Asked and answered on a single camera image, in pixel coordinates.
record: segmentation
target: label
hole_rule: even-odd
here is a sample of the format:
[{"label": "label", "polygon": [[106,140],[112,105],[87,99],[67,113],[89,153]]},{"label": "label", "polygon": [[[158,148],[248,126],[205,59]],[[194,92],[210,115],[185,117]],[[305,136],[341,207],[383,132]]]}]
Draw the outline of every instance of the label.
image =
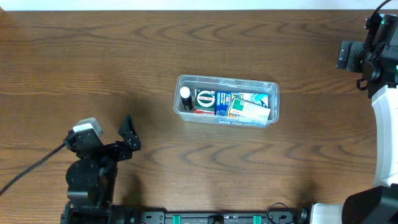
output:
[{"label": "label", "polygon": [[214,104],[216,98],[214,96],[214,92],[210,91],[201,91],[198,94],[198,103],[200,106],[209,107]]},{"label": "label", "polygon": [[196,90],[194,113],[214,114],[216,109],[216,92]]},{"label": "label", "polygon": [[243,110],[243,100],[234,100],[234,104],[232,105],[232,109],[236,109],[236,110]]}]

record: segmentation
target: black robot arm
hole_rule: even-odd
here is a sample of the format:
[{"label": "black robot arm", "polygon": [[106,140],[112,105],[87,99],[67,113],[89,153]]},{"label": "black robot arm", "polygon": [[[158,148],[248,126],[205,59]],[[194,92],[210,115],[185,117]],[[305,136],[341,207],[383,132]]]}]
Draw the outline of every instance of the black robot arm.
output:
[{"label": "black robot arm", "polygon": [[126,116],[119,134],[123,141],[103,145],[102,129],[94,118],[79,121],[69,131],[64,143],[80,160],[67,171],[70,201],[61,216],[61,224],[137,224],[138,214],[134,209],[112,205],[118,162],[131,159],[132,152],[141,148],[130,115]]}]

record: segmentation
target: green clip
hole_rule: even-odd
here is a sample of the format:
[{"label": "green clip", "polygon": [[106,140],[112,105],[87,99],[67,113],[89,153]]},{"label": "green clip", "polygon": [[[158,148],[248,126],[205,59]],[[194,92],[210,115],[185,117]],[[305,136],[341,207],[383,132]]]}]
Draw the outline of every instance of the green clip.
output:
[{"label": "green clip", "polygon": [[181,224],[181,216],[174,215],[173,216],[173,224]]},{"label": "green clip", "polygon": [[259,215],[253,216],[253,224],[261,224],[261,216]]}]

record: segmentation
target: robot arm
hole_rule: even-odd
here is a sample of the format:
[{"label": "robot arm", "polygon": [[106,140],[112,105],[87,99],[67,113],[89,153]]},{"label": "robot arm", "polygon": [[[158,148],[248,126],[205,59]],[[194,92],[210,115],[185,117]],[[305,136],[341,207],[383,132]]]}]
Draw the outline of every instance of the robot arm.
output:
[{"label": "robot arm", "polygon": [[[377,167],[373,187],[390,187],[398,183],[398,89],[382,87],[372,96],[372,106],[377,123]],[[317,203],[312,207],[310,223],[339,224],[342,214],[343,204]]]},{"label": "robot arm", "polygon": [[313,205],[311,224],[398,223],[398,17],[377,13],[387,2],[366,19],[364,43],[342,42],[337,63],[337,68],[362,73],[357,87],[372,99],[377,124],[374,188],[349,196],[344,205]]}]

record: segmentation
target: box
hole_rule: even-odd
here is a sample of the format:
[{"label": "box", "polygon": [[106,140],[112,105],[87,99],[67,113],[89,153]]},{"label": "box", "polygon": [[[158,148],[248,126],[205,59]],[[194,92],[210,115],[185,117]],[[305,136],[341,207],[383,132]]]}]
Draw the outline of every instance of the box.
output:
[{"label": "box", "polygon": [[215,115],[236,117],[229,113],[229,106],[234,98],[255,103],[268,108],[268,94],[263,93],[234,93],[230,91],[217,91]]},{"label": "box", "polygon": [[194,113],[214,115],[216,109],[216,92],[212,90],[195,90]]},{"label": "box", "polygon": [[244,120],[249,120],[249,122],[250,119],[267,121],[270,112],[268,108],[246,100],[241,100],[238,97],[232,100],[231,106],[228,109],[228,113],[239,116],[239,120],[244,118]]},{"label": "box", "polygon": [[[267,94],[268,108],[271,110],[268,121],[256,122],[255,120],[251,120],[251,122],[248,122],[240,121],[238,118],[229,118],[227,116],[195,114],[185,111],[181,102],[181,96],[179,95],[179,91],[183,86],[186,86],[191,90],[199,89],[230,91],[235,93]],[[177,86],[175,89],[174,111],[183,121],[229,126],[244,126],[250,128],[266,128],[268,125],[277,122],[279,119],[279,86],[274,82],[240,80],[236,78],[204,77],[199,75],[181,75],[177,80]]]}]

